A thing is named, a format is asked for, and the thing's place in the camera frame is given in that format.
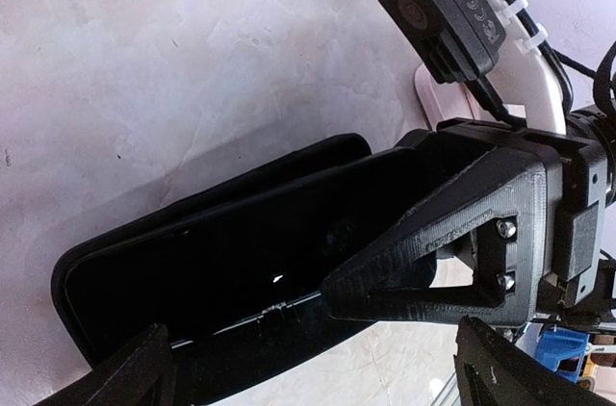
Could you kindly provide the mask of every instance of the marble surface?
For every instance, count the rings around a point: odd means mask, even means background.
[[[530,1],[589,65],[616,38],[614,0]],[[375,0],[0,0],[0,404],[88,371],[49,292],[68,248],[327,136],[392,145],[418,64]],[[454,332],[381,323],[221,404],[429,404]]]

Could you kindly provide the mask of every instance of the bolt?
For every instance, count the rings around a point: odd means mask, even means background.
[[[499,232],[501,238],[508,240],[516,234],[518,229],[513,221],[499,220],[497,221],[497,231]]]
[[[497,276],[497,280],[499,281],[499,285],[506,291],[511,291],[516,284],[516,280],[513,279],[511,273],[501,273]]]

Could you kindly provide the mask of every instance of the metal screw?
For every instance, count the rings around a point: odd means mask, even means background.
[[[500,286],[506,291],[511,291],[516,284],[516,280],[513,279],[513,276],[510,273],[499,274],[497,276],[497,280],[499,281]]]
[[[518,229],[513,221],[499,220],[497,221],[497,231],[499,232],[501,238],[508,240],[516,234]]]

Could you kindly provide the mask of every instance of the blue object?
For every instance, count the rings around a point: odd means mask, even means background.
[[[535,360],[552,372],[576,383],[589,337],[588,334],[562,328],[546,331],[537,345]]]

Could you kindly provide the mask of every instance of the marble floor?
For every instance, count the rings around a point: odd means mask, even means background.
[[[616,0],[530,2],[591,66],[616,39]],[[391,146],[425,126],[419,63],[375,0],[0,0],[0,404],[89,370],[50,298],[67,249],[331,135]],[[380,323],[220,404],[427,405],[454,332]]]

